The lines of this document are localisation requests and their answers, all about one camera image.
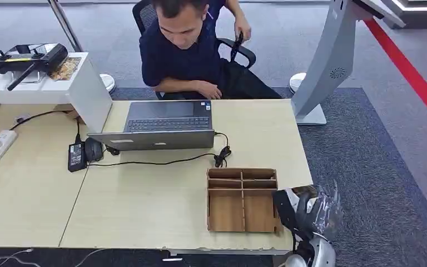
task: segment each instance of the speaker grille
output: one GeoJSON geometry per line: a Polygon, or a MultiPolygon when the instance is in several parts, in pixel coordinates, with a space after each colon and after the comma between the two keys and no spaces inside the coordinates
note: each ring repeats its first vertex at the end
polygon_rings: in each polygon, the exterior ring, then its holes
{"type": "Polygon", "coordinates": [[[342,67],[332,68],[330,71],[330,78],[339,79],[345,76],[346,70],[342,67]]]}

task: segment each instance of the power adapter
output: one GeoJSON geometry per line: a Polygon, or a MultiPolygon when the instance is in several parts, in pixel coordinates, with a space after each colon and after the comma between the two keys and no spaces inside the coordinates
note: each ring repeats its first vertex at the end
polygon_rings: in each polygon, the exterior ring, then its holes
{"type": "Polygon", "coordinates": [[[86,153],[84,143],[81,141],[80,135],[76,135],[74,144],[68,148],[68,171],[75,172],[83,170],[87,167],[86,153]]]}

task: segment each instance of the cardboard organizer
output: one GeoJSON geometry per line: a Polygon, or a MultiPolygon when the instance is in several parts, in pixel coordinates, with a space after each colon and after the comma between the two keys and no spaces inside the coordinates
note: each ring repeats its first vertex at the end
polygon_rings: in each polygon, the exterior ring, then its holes
{"type": "Polygon", "coordinates": [[[209,169],[207,224],[209,231],[282,231],[272,193],[277,191],[273,169],[209,169]]]}

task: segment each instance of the laptop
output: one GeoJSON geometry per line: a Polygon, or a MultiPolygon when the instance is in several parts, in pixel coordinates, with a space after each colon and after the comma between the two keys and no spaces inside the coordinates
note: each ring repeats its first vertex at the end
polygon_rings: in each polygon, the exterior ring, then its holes
{"type": "Polygon", "coordinates": [[[133,102],[123,132],[87,136],[127,151],[212,148],[213,134],[211,101],[189,100],[133,102]]]}

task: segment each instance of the red line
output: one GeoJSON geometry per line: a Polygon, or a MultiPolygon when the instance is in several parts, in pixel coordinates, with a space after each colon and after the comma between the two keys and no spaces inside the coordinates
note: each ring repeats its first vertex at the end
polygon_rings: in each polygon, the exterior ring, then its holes
{"type": "Polygon", "coordinates": [[[418,70],[416,70],[416,68],[410,63],[410,61],[374,19],[364,22],[377,39],[380,46],[390,57],[394,65],[399,69],[400,73],[402,73],[408,83],[413,87],[413,90],[415,90],[427,106],[427,82],[423,76],[421,76],[418,70]]]}

